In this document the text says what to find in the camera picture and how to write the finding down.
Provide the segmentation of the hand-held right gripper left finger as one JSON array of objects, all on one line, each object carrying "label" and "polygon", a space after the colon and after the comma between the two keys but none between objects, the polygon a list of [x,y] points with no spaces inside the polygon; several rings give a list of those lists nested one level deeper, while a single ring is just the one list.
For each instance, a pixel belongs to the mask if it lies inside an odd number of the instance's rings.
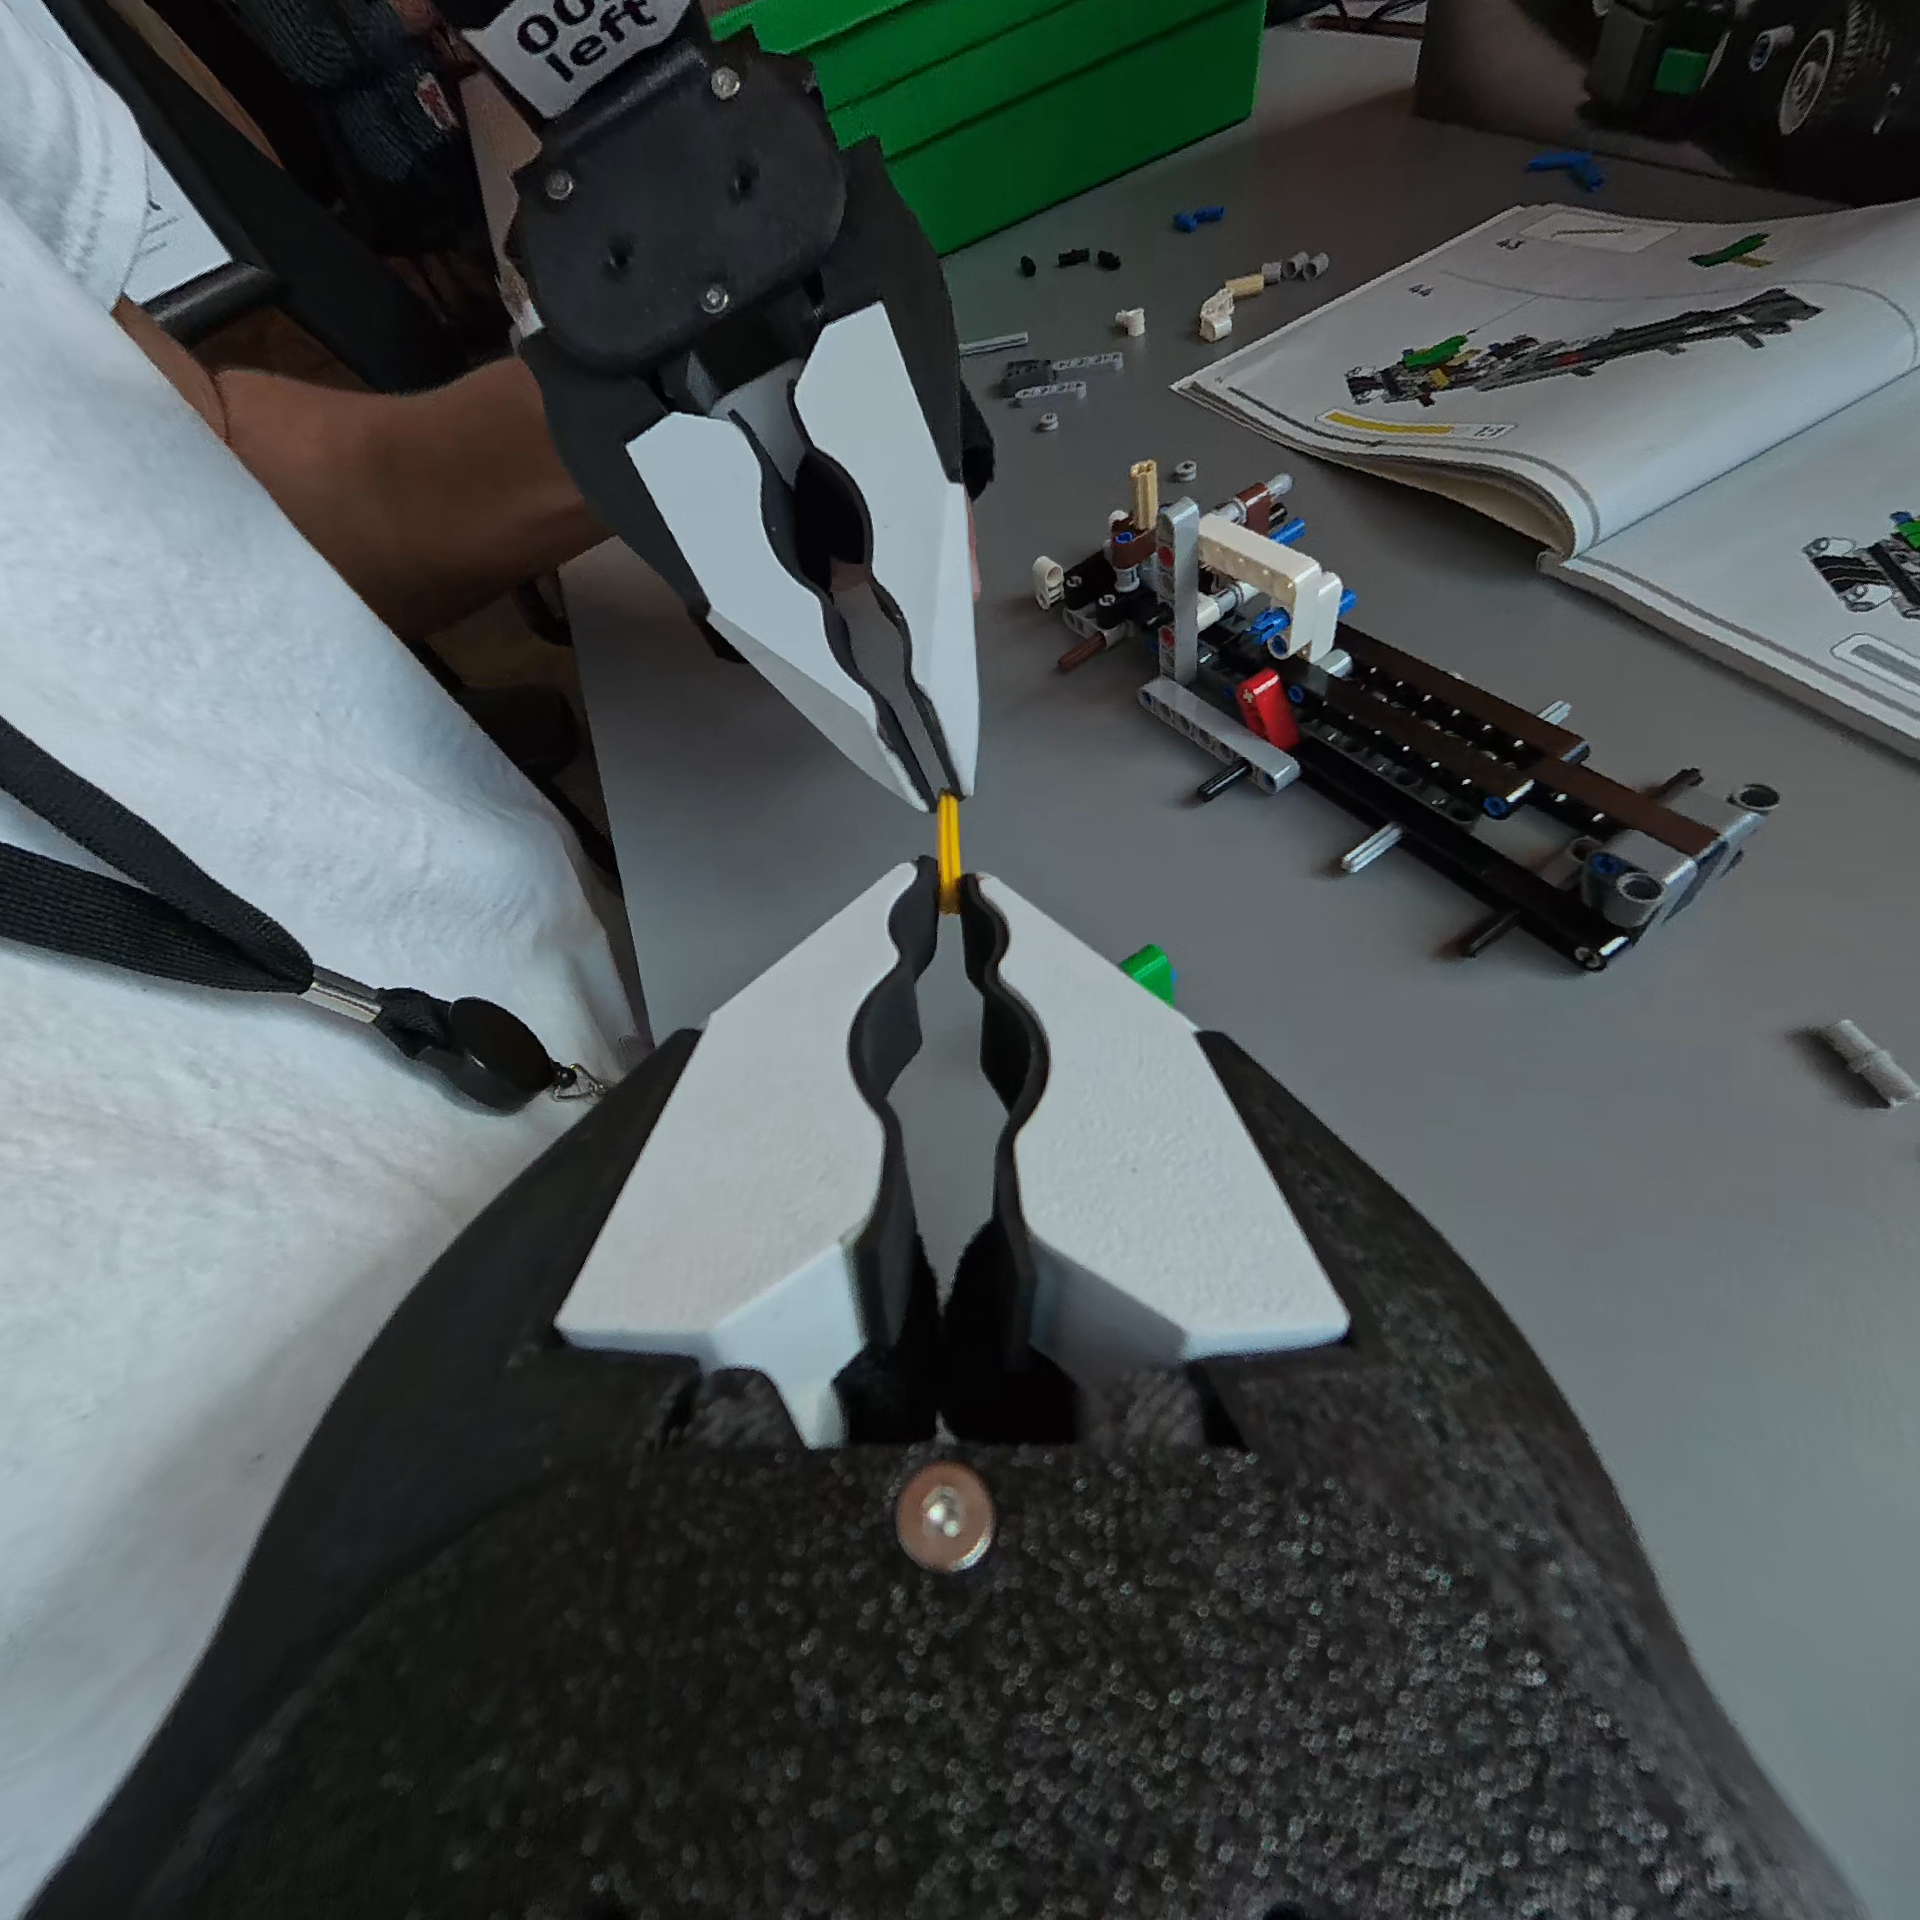
[{"label": "hand-held right gripper left finger", "polygon": [[931,1429],[924,1385],[889,1402],[931,1311],[889,1095],[939,927],[932,860],[903,861],[710,1013],[558,1311],[569,1347],[757,1372],[813,1450]]}]

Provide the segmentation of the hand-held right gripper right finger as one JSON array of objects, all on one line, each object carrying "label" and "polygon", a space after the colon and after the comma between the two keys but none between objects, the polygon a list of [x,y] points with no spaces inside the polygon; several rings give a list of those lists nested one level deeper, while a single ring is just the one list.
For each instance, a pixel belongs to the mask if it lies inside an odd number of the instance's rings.
[{"label": "hand-held right gripper right finger", "polygon": [[981,1070],[1005,1108],[992,1215],[943,1311],[943,1420],[1057,1443],[1139,1370],[1351,1325],[1209,1042],[1001,879],[963,887]]}]

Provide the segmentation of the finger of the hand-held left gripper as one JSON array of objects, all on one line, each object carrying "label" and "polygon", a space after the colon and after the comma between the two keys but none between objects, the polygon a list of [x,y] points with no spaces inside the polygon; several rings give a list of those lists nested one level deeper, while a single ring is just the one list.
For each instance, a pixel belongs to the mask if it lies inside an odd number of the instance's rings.
[{"label": "finger of the hand-held left gripper", "polygon": [[803,581],[792,375],[763,375],[705,417],[671,414],[628,453],[705,602],[705,619],[852,765],[932,809],[932,750],[876,593]]},{"label": "finger of the hand-held left gripper", "polygon": [[931,793],[973,795],[979,677],[968,499],[951,479],[895,330],[873,301],[822,327],[796,383],[807,447],[852,486],[868,573],[932,750]]}]

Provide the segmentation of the person's left forearm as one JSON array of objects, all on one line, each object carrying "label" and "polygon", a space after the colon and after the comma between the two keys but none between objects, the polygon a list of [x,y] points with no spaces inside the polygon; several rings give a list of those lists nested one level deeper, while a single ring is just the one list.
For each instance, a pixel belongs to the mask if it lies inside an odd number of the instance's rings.
[{"label": "person's left forearm", "polygon": [[358,394],[212,372],[129,300],[111,316],[399,639],[449,628],[608,539],[513,356],[437,391]]}]

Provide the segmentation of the lego truck chassis model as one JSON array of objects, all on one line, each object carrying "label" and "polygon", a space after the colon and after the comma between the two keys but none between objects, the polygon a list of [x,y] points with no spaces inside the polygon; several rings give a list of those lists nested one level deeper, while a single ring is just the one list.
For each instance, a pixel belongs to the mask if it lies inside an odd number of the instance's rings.
[{"label": "lego truck chassis model", "polygon": [[1512,931],[1604,972],[1743,858],[1780,793],[1725,793],[1685,769],[1653,789],[1593,769],[1568,709],[1524,711],[1349,622],[1353,590],[1305,555],[1280,471],[1199,513],[1128,471],[1131,503],[1086,557],[1035,557],[1043,611],[1075,636],[1070,673],[1126,642],[1155,659],[1141,707],[1217,763],[1195,789],[1293,785],[1374,831],[1359,873],[1405,849],[1487,907],[1459,953]]}]

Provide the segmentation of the open lego instruction booklet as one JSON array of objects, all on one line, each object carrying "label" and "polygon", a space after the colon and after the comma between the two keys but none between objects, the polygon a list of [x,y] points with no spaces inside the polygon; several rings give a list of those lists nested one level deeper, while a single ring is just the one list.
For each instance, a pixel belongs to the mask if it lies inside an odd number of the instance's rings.
[{"label": "open lego instruction booklet", "polygon": [[1523,206],[1175,383],[1918,748],[1918,204]]}]

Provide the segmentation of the light grey lego connector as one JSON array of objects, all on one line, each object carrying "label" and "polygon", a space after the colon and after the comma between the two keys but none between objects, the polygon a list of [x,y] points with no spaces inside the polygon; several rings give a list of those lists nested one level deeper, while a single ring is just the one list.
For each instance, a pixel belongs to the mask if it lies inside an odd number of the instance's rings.
[{"label": "light grey lego connector", "polygon": [[1837,1020],[1817,1028],[1822,1044],[1843,1070],[1856,1077],[1886,1108],[1901,1108],[1918,1099],[1918,1081],[1853,1020]]}]

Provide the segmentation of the lego set box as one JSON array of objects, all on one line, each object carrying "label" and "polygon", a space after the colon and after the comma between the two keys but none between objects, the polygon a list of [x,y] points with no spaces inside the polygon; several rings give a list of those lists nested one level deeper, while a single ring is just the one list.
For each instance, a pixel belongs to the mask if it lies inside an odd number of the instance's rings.
[{"label": "lego set box", "polygon": [[1430,2],[1415,109],[1789,195],[1918,191],[1916,2]]}]

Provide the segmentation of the black badge reel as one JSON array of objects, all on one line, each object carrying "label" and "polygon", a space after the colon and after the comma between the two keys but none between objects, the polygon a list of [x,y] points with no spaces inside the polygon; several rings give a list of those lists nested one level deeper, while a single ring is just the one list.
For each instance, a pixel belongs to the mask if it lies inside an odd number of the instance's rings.
[{"label": "black badge reel", "polygon": [[537,1033],[492,999],[377,991],[375,1030],[452,1092],[492,1114],[520,1114],[539,1097],[597,1099],[608,1084],[558,1062]]}]

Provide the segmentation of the green plastic bin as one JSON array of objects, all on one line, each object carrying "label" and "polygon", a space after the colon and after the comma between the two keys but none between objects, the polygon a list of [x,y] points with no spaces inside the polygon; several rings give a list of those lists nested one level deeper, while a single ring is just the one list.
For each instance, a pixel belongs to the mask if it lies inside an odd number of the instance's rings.
[{"label": "green plastic bin", "polygon": [[766,2],[719,14],[718,39],[751,33],[767,53],[876,59],[905,74],[1037,33],[1070,55],[1089,58],[1176,33],[1230,2]]},{"label": "green plastic bin", "polygon": [[878,137],[894,158],[963,127],[1008,130],[1021,111],[1094,127],[1118,122],[1141,130],[1149,154],[1167,154],[1253,109],[1259,59],[1256,15],[1217,12],[1076,67],[973,47],[835,105],[829,118],[844,142]]}]

